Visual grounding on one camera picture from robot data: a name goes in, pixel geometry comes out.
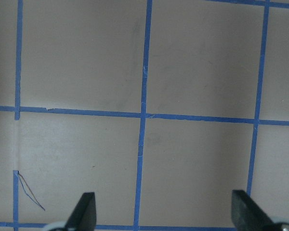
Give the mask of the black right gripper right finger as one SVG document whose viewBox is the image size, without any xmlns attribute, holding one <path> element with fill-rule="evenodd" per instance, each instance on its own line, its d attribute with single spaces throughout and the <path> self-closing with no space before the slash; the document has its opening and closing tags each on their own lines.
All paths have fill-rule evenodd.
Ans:
<svg viewBox="0 0 289 231">
<path fill-rule="evenodd" d="M 231 221 L 237 231 L 266 231 L 274 225 L 244 190 L 232 190 Z"/>
</svg>

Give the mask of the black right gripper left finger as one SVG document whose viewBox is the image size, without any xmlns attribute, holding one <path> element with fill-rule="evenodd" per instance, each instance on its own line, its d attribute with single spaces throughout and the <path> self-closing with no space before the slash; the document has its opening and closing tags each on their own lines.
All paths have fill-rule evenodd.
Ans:
<svg viewBox="0 0 289 231">
<path fill-rule="evenodd" d="M 66 231 L 94 231 L 97 222 L 94 192 L 85 192 L 80 197 L 65 224 Z"/>
</svg>

